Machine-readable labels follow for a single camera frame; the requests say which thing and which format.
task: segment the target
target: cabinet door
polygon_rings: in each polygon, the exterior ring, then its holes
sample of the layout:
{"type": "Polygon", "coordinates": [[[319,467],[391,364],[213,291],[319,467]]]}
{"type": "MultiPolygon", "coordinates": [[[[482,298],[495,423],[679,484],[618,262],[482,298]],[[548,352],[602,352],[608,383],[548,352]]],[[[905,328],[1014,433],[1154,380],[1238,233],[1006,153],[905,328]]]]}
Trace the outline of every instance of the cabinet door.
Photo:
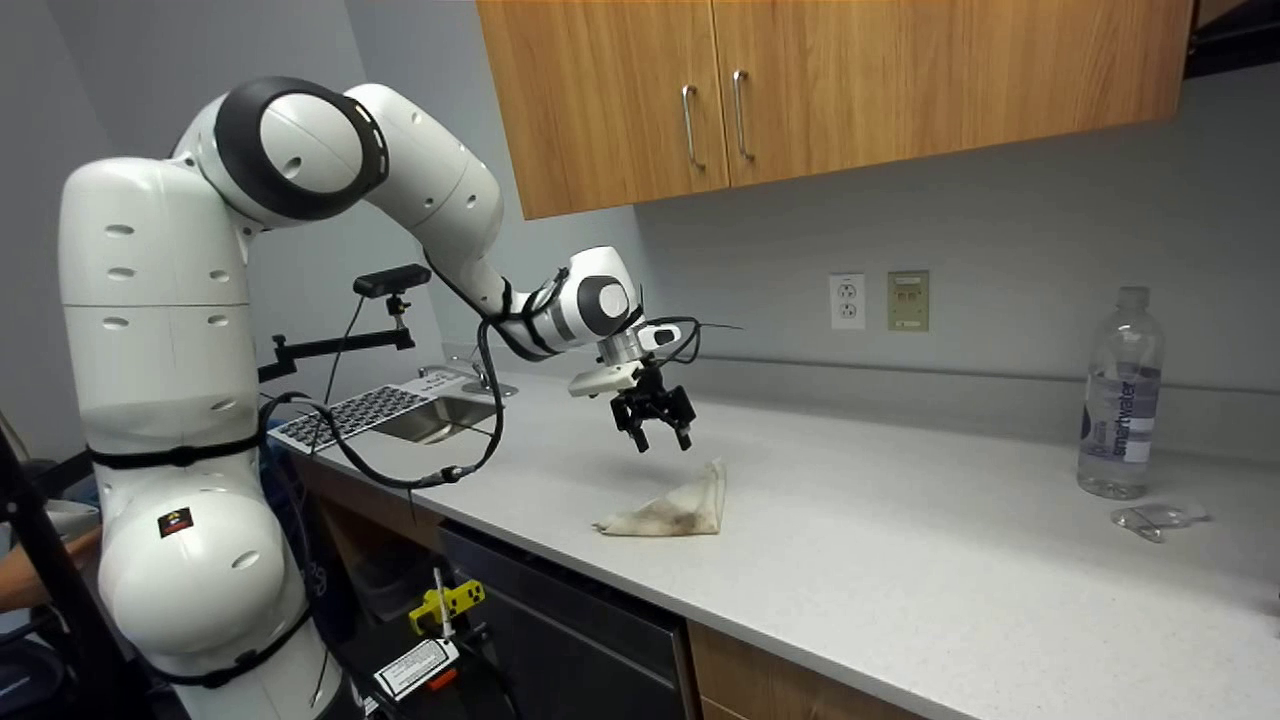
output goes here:
{"type": "Polygon", "coordinates": [[[733,182],[1158,120],[1192,27],[1192,0],[711,4],[733,182]]]}
{"type": "Polygon", "coordinates": [[[522,215],[729,182],[707,4],[479,0],[479,23],[522,215]]]}
{"type": "Polygon", "coordinates": [[[457,524],[442,546],[526,720],[697,720],[679,615],[457,524]]]}
{"type": "Polygon", "coordinates": [[[698,622],[686,622],[686,652],[703,720],[910,720],[905,706],[698,622]]]}

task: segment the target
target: lower cabinet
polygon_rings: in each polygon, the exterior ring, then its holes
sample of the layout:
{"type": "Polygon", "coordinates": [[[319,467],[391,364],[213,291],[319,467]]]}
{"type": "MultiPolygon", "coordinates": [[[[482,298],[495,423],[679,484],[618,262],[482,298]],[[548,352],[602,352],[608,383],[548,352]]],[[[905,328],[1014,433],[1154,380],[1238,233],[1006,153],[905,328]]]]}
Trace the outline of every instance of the lower cabinet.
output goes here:
{"type": "Polygon", "coordinates": [[[825,678],[725,633],[686,622],[492,536],[439,524],[385,486],[301,460],[341,555],[402,536],[487,589],[475,619],[526,720],[909,720],[874,697],[825,678]]]}
{"type": "Polygon", "coordinates": [[[703,720],[909,720],[874,697],[825,678],[745,638],[686,622],[703,720]]]}
{"type": "Polygon", "coordinates": [[[697,720],[679,615],[450,524],[442,555],[487,589],[470,622],[522,720],[697,720]]]}

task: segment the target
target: wire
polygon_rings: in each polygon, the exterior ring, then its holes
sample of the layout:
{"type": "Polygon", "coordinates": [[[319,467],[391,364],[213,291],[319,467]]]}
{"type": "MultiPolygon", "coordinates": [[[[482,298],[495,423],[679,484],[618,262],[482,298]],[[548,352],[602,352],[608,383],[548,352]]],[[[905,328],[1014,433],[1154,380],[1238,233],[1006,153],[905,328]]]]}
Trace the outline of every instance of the wire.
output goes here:
{"type": "Polygon", "coordinates": [[[326,675],[326,649],[322,649],[322,659],[319,659],[319,672],[315,672],[315,686],[311,686],[311,703],[319,700],[319,692],[322,692],[322,675],[326,675]]]}
{"type": "MultiPolygon", "coordinates": [[[[345,339],[350,336],[360,311],[364,311],[364,297],[356,298],[356,311],[350,311],[350,318],[347,318],[347,328],[345,328],[345,339]]],[[[326,380],[322,380],[322,401],[319,401],[319,403],[332,401],[332,380],[334,380],[341,358],[345,358],[345,352],[332,352],[326,380]]]]}
{"type": "Polygon", "coordinates": [[[487,675],[495,685],[495,692],[502,697],[502,706],[511,720],[522,720],[522,706],[521,706],[521,697],[511,686],[511,675],[502,667],[495,667],[479,649],[475,638],[487,638],[487,622],[470,627],[469,638],[457,638],[460,649],[460,659],[469,667],[479,667],[479,675],[487,675]]]}
{"type": "Polygon", "coordinates": [[[285,505],[288,505],[288,517],[293,517],[293,527],[296,527],[296,562],[303,568],[303,578],[307,578],[307,590],[311,594],[322,594],[326,590],[326,573],[322,562],[315,562],[315,550],[311,550],[311,527],[307,527],[307,484],[296,479],[293,473],[293,460],[288,457],[267,457],[273,448],[264,448],[264,465],[277,465],[267,473],[278,473],[285,479],[285,505]]]}
{"type": "MultiPolygon", "coordinates": [[[[415,479],[385,477],[380,467],[370,467],[370,465],[345,439],[332,407],[322,407],[322,403],[311,401],[311,413],[319,415],[319,423],[332,433],[334,448],[345,450],[345,460],[347,460],[360,477],[366,477],[370,484],[385,484],[385,486],[402,486],[402,491],[412,491],[412,486],[457,484],[457,479],[479,473],[479,467],[492,460],[492,450],[495,450],[500,439],[502,439],[508,413],[502,413],[502,386],[500,386],[500,380],[495,380],[495,371],[492,371],[487,328],[492,328],[487,318],[475,324],[475,349],[479,349],[479,364],[482,364],[487,392],[492,392],[492,433],[487,433],[487,443],[482,443],[479,460],[470,460],[469,467],[446,465],[446,467],[434,467],[432,477],[415,477],[415,479]]],[[[277,413],[278,403],[293,403],[293,401],[307,401],[307,397],[303,397],[303,392],[285,392],[285,397],[267,401],[264,413],[258,413],[258,429],[267,429],[273,413],[277,413]]]]}
{"type": "Polygon", "coordinates": [[[655,366],[662,364],[697,364],[697,356],[703,352],[703,318],[697,315],[646,315],[638,328],[661,328],[661,324],[679,324],[685,328],[685,339],[655,356],[655,366]]]}
{"type": "Polygon", "coordinates": [[[4,433],[9,443],[13,443],[13,457],[23,465],[32,450],[28,450],[23,436],[9,423],[4,413],[0,413],[0,433],[4,433]]]}

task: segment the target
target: cloth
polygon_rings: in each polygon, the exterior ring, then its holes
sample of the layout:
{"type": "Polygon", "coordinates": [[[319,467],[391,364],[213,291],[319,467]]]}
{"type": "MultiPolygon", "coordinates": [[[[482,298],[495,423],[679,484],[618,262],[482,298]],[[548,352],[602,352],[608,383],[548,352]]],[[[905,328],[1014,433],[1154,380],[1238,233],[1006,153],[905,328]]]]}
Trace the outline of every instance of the cloth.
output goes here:
{"type": "Polygon", "coordinates": [[[673,486],[667,497],[596,520],[600,536],[721,536],[725,486],[729,473],[725,460],[703,465],[698,479],[673,486]]]}

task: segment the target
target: light switch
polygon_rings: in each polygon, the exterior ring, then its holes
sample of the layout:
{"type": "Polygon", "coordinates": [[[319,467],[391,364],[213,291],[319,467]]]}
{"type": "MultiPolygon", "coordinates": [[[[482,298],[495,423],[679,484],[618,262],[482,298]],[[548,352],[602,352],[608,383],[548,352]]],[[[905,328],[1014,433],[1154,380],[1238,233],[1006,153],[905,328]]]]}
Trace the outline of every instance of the light switch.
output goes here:
{"type": "Polygon", "coordinates": [[[928,270],[888,270],[888,328],[928,331],[928,270]]]}

